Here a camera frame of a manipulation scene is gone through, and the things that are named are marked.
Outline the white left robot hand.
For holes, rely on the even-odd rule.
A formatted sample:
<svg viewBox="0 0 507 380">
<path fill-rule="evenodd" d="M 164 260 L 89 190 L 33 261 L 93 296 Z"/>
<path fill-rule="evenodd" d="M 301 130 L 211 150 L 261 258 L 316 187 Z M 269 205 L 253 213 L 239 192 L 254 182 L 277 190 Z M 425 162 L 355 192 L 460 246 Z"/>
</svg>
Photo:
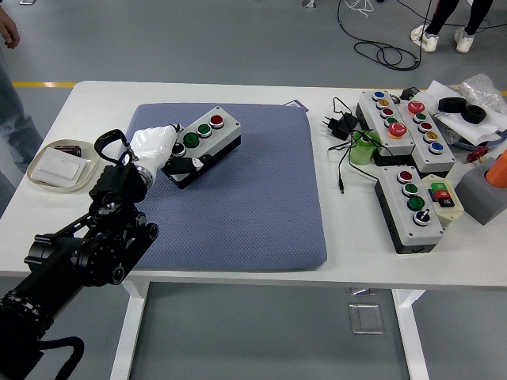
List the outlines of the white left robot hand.
<svg viewBox="0 0 507 380">
<path fill-rule="evenodd" d="M 134 165 L 140 173 L 154 180 L 159 170 L 169 175 L 195 173 L 212 159 L 210 154 L 198 158 L 171 158 L 177 141 L 178 124 L 150 127 L 134 133 L 131 147 L 136 159 Z"/>
</svg>

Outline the person's hand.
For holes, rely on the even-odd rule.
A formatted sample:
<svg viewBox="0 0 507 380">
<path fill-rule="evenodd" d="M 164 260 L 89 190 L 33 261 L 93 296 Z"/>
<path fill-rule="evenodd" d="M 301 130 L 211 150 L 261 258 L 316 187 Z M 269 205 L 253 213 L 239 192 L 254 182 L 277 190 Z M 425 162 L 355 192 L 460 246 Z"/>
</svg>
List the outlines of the person's hand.
<svg viewBox="0 0 507 380">
<path fill-rule="evenodd" d="M 4 44 L 9 49 L 16 48 L 20 43 L 20 35 L 17 30 L 17 25 L 3 8 L 0 9 L 0 25 L 1 36 L 3 37 Z"/>
</svg>

